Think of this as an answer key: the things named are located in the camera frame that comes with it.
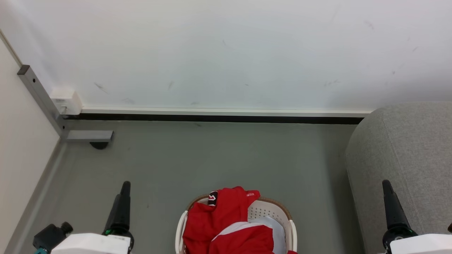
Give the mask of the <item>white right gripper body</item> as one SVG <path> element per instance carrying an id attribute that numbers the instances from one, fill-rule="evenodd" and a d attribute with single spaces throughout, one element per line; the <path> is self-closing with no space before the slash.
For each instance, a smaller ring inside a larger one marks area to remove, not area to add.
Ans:
<path id="1" fill-rule="evenodd" d="M 386 254 L 451 254 L 451 227 L 448 234 L 417 235 L 407 227 L 394 227 L 383 235 Z"/>

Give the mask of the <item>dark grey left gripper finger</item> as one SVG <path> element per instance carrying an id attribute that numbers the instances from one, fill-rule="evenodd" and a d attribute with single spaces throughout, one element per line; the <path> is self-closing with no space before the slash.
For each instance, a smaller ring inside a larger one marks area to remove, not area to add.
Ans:
<path id="1" fill-rule="evenodd" d="M 116 195 L 104 232 L 129 232 L 130 230 L 131 182 L 125 181 Z"/>

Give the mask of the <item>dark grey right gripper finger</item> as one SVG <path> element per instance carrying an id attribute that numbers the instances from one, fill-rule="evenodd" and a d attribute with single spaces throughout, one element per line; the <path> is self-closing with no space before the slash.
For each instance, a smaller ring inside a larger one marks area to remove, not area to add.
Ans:
<path id="1" fill-rule="evenodd" d="M 387 230 L 394 230 L 395 228 L 411 230 L 408 219 L 391 182 L 389 180 L 383 180 L 382 188 Z"/>

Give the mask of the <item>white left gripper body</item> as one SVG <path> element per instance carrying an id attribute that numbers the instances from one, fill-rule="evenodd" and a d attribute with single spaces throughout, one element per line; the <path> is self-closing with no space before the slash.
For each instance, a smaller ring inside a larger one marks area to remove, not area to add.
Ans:
<path id="1" fill-rule="evenodd" d="M 52 248 L 52 254 L 130 254 L 135 240 L 128 226 L 110 226 L 101 234 L 73 233 L 63 228 L 66 238 Z"/>

